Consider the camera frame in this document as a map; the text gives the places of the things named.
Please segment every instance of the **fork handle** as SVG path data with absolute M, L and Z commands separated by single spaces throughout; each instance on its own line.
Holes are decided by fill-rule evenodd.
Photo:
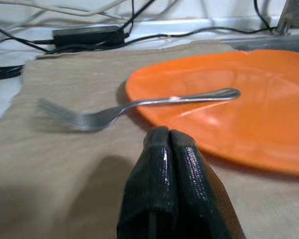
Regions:
M 186 103 L 186 102 L 203 102 L 203 101 L 227 101 L 240 96 L 240 91 L 233 88 L 225 88 L 218 91 L 201 93 L 186 96 L 171 96 L 166 98 L 157 98 L 150 100 L 132 101 L 125 105 L 125 109 L 150 105 L 150 104 L 170 104 L 170 103 Z

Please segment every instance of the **black cable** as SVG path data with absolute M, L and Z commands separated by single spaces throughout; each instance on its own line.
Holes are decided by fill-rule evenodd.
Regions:
M 34 44 L 37 44 L 37 45 L 53 45 L 54 44 L 54 40 L 34 40 L 31 42 Z
M 3 29 L 0 28 L 0 32 L 3 34 L 3 35 L 6 35 L 7 37 L 15 40 L 15 41 L 18 41 L 24 45 L 27 45 L 27 46 L 30 46 L 32 48 L 35 48 L 35 49 L 38 49 L 40 51 L 43 51 L 43 52 L 48 52 L 48 50 L 42 48 L 42 47 L 39 47 L 39 46 L 36 46 L 35 44 L 33 44 L 31 41 L 28 41 L 26 39 L 22 39 L 22 38 L 18 38 L 18 37 L 15 37 L 13 35 L 11 35 L 10 33 L 4 31 Z
M 155 35 L 144 36 L 144 37 L 133 39 L 131 41 L 127 41 L 127 42 L 125 42 L 123 44 L 120 44 L 120 45 L 117 45 L 117 46 L 108 46 L 108 47 L 106 47 L 106 46 L 98 46 L 98 45 L 73 44 L 73 45 L 68 45 L 68 46 L 55 48 L 54 50 L 52 50 L 50 52 L 47 52 L 46 54 L 65 53 L 65 52 L 71 52 L 71 50 L 79 51 L 80 49 L 81 50 L 91 50 L 91 51 L 95 51 L 95 50 L 113 50 L 113 49 L 125 47 L 125 46 L 130 45 L 130 44 L 135 43 L 135 42 L 144 41 L 144 40 L 148 40 L 148 39 L 152 39 L 152 38 L 186 37 L 186 36 L 194 35 L 194 34 L 197 34 L 197 33 L 203 32 L 203 31 L 212 31 L 212 30 L 229 30 L 229 31 L 234 31 L 234 32 L 242 33 L 242 34 L 254 34 L 254 33 L 257 33 L 257 32 L 266 31 L 267 28 L 262 28 L 262 29 L 253 30 L 253 31 L 243 31 L 243 30 L 238 30 L 238 29 L 235 29 L 235 28 L 224 27 L 224 26 L 203 27 L 203 28 L 199 28 L 197 30 L 194 30 L 194 31 L 191 31 L 191 32 L 188 32 L 188 33 L 184 33 L 184 34 L 155 34 Z
M 134 15 L 135 15 L 135 3 L 134 3 L 134 0 L 132 0 L 131 4 L 132 4 L 132 17 L 134 17 Z M 134 20 L 131 22 L 131 28 L 129 30 L 129 36 L 130 36 L 130 34 L 131 34 L 132 30 L 133 30 L 133 27 L 134 27 Z
M 272 31 L 272 28 L 269 26 L 268 22 L 263 18 L 263 16 L 261 16 L 261 14 L 259 12 L 257 0 L 254 0 L 254 8 L 255 8 L 255 11 L 256 11 L 258 17 L 261 19 L 261 21 L 266 26 L 267 30 Z
M 0 67 L 0 80 L 21 75 L 23 65 Z
M 112 36 L 110 36 L 108 39 L 106 39 L 105 41 L 102 41 L 98 44 L 96 44 L 97 46 L 99 45 L 103 45 L 104 43 L 109 42 L 110 40 L 112 40 L 114 37 L 116 37 L 120 31 L 124 30 L 128 25 L 130 25 L 130 23 L 132 23 L 143 11 L 145 11 L 154 1 L 156 0 L 149 0 L 144 6 L 142 6 L 140 8 L 140 10 L 138 10 L 134 16 L 132 16 L 127 22 L 125 22 L 119 29 L 117 29 L 116 32 L 114 32 L 112 34 Z
M 0 43 L 3 43 L 3 42 L 8 41 L 8 40 L 14 40 L 14 39 L 12 39 L 11 37 L 8 37 L 8 38 L 0 40 Z

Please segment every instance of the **beige cloth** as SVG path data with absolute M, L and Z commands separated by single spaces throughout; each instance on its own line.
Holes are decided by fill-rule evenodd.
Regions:
M 103 131 L 75 132 L 36 112 L 38 98 L 98 111 L 126 100 L 124 81 L 137 68 L 230 50 L 209 42 L 29 62 L 24 87 L 0 120 L 0 239 L 116 238 L 125 181 L 150 126 L 132 112 Z M 299 239 L 299 179 L 210 162 L 247 238 Z

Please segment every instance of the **fork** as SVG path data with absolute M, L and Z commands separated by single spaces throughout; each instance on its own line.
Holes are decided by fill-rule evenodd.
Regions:
M 51 118 L 63 122 L 81 131 L 103 129 L 112 124 L 126 110 L 142 105 L 174 104 L 204 101 L 227 101 L 240 96 L 237 89 L 226 88 L 218 91 L 201 93 L 197 95 L 172 96 L 167 98 L 132 101 L 123 106 L 116 106 L 96 113 L 83 114 L 68 110 L 46 99 L 38 100 L 38 108 Z

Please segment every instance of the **plate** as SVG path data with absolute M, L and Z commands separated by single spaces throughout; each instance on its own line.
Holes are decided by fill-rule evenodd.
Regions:
M 141 106 L 154 125 L 192 136 L 203 151 L 260 169 L 299 175 L 299 53 L 234 51 L 141 68 L 126 83 L 132 101 L 236 88 L 224 102 Z

